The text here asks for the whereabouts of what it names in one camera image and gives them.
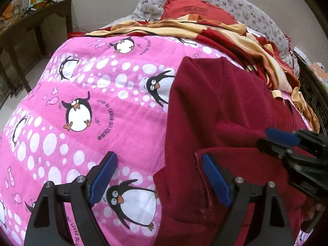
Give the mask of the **right hand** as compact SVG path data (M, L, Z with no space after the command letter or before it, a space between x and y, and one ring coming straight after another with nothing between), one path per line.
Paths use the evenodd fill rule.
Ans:
M325 208L326 207L320 203L308 203L305 207L304 220L312 220L316 214L323 212Z

